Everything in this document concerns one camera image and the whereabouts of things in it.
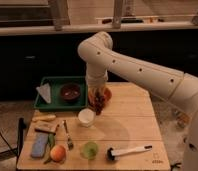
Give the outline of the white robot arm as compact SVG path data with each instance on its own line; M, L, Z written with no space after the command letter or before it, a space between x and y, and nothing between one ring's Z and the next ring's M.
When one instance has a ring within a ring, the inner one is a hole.
M190 114L182 171L198 171L198 77L114 52L112 47L107 32L98 32L78 45L78 54L86 62L87 85L104 87L110 71Z

